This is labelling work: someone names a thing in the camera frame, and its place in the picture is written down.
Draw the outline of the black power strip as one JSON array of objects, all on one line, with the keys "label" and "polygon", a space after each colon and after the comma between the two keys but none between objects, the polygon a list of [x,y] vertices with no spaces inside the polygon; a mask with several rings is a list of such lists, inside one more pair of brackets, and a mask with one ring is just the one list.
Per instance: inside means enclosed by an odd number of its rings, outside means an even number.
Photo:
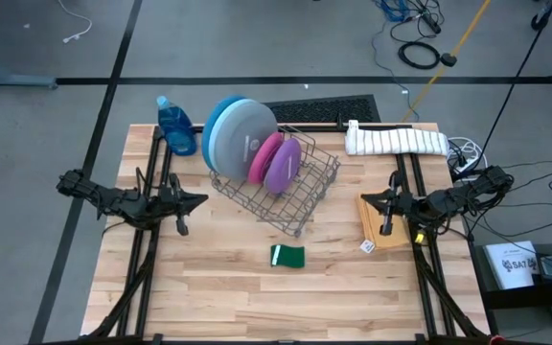
[{"label": "black power strip", "polygon": [[441,26],[438,24],[438,21],[434,18],[434,16],[430,11],[423,10],[421,12],[421,18],[423,19],[425,24],[429,27],[429,29],[433,31],[436,35],[438,35],[442,31]]}]

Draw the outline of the black storage box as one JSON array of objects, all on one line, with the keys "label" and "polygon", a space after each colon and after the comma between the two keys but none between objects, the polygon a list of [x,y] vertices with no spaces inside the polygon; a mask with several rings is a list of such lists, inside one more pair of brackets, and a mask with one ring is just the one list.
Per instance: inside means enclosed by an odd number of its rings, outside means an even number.
[{"label": "black storage box", "polygon": [[[552,255],[552,244],[532,243],[539,255]],[[552,279],[545,279],[541,273],[534,275],[530,287],[500,289],[484,253],[485,245],[473,249],[474,264],[485,307],[489,310],[522,309],[535,307],[552,308]]]}]

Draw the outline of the small purple plate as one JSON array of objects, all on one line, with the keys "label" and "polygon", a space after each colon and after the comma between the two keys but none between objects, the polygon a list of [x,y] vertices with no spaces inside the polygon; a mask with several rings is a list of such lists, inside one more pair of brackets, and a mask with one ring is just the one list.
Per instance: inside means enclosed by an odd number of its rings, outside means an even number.
[{"label": "small purple plate", "polygon": [[267,170],[264,185],[273,194],[284,192],[299,171],[301,145],[297,139],[287,139],[275,153]]}]

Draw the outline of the blue dish soap bottle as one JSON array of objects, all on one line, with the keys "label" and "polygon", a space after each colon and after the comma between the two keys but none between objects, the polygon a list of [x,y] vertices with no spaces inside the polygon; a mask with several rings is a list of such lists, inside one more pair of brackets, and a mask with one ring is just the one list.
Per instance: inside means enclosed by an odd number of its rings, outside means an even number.
[{"label": "blue dish soap bottle", "polygon": [[186,112],[165,96],[156,98],[158,125],[171,151],[180,156],[196,153],[196,133]]}]

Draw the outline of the black caster wheel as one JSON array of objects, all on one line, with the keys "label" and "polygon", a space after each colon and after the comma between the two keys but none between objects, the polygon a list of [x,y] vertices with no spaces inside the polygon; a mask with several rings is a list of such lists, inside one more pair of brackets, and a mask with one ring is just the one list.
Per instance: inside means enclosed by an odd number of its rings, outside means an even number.
[{"label": "black caster wheel", "polygon": [[531,19],[530,26],[534,31],[542,30],[548,23],[550,13],[548,11],[539,11]]}]

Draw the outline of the black floor vent grate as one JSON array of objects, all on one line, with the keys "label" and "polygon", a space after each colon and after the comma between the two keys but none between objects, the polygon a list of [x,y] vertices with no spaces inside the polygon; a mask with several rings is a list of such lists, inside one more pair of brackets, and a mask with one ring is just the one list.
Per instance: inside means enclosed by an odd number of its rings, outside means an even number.
[{"label": "black floor vent grate", "polygon": [[279,123],[380,123],[373,95],[354,95],[265,103]]}]

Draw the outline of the white striped towel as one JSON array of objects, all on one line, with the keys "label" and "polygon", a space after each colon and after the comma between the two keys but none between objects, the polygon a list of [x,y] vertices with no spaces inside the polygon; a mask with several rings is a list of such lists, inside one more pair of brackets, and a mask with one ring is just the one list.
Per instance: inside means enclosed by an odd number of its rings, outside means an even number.
[{"label": "white striped towel", "polygon": [[449,140],[438,131],[414,128],[361,129],[357,120],[350,120],[345,135],[345,150],[348,155],[415,153],[447,156]]}]

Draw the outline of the white printed booklet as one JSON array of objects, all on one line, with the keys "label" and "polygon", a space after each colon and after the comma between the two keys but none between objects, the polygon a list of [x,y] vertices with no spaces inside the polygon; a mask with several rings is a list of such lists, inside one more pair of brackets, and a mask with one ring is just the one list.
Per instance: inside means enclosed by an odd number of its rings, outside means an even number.
[{"label": "white printed booklet", "polygon": [[489,244],[483,247],[500,289],[525,288],[540,273],[534,245],[530,241]]}]

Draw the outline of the green sponge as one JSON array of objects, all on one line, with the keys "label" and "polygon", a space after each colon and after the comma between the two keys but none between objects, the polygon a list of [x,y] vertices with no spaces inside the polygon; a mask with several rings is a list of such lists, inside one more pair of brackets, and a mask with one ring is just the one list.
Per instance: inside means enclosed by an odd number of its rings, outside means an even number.
[{"label": "green sponge", "polygon": [[270,247],[270,265],[303,268],[306,265],[304,246],[274,244]]}]

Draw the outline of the folded orange cloth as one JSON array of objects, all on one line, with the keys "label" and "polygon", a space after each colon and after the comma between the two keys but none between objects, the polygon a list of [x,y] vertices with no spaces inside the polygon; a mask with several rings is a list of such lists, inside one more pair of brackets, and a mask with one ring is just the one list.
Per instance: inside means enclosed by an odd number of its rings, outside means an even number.
[{"label": "folded orange cloth", "polygon": [[410,243],[408,227],[401,216],[392,217],[392,231],[389,236],[380,234],[384,216],[367,201],[356,197],[356,205],[361,219],[364,238],[372,242],[376,249],[401,247]]}]

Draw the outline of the grey wire dish rack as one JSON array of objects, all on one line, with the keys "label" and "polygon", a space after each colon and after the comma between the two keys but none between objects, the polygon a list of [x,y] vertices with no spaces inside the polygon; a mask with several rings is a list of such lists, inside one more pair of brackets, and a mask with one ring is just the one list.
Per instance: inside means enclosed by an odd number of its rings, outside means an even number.
[{"label": "grey wire dish rack", "polygon": [[294,138],[301,145],[299,171],[284,192],[270,193],[265,179],[261,184],[251,184],[226,178],[215,171],[210,172],[210,178],[214,189],[256,216],[257,221],[298,237],[336,180],[340,162],[337,156],[319,148],[309,133],[293,126],[282,126],[279,131],[285,141]]}]

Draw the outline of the small pink plate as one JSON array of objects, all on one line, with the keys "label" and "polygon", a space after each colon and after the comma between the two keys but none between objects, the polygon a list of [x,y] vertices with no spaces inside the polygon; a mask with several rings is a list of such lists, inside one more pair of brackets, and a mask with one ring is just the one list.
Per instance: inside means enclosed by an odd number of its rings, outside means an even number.
[{"label": "small pink plate", "polygon": [[247,181],[251,184],[261,184],[277,150],[284,143],[281,132],[274,132],[261,145],[255,155],[248,172]]}]

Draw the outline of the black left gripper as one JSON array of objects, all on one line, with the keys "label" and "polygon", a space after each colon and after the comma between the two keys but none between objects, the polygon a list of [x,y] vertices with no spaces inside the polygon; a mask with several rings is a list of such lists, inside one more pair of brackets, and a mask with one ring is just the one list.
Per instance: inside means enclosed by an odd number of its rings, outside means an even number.
[{"label": "black left gripper", "polygon": [[169,174],[166,178],[168,183],[162,182],[159,186],[158,195],[164,203],[166,213],[176,216],[176,230],[181,236],[188,236],[189,230],[185,222],[185,215],[205,202],[209,196],[204,194],[193,194],[185,192],[175,173]]}]

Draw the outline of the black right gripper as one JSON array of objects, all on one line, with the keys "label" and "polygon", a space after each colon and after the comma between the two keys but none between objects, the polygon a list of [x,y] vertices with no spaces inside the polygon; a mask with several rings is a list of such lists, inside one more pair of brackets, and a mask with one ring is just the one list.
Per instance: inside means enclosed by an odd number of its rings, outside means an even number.
[{"label": "black right gripper", "polygon": [[402,175],[395,171],[389,177],[389,188],[386,192],[360,195],[360,215],[362,219],[370,219],[373,210],[379,215],[383,215],[383,224],[379,230],[382,236],[392,234],[394,215],[413,215],[418,218],[421,214],[421,201],[415,199],[410,192],[399,192],[402,185]]}]

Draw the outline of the large grey plate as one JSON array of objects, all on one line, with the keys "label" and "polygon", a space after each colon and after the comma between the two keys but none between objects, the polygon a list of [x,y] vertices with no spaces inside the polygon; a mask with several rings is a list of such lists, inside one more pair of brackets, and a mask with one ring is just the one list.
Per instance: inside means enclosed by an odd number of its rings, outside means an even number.
[{"label": "large grey plate", "polygon": [[273,112],[263,103],[241,99],[228,105],[210,136],[214,170],[230,179],[245,180],[258,149],[277,130]]}]

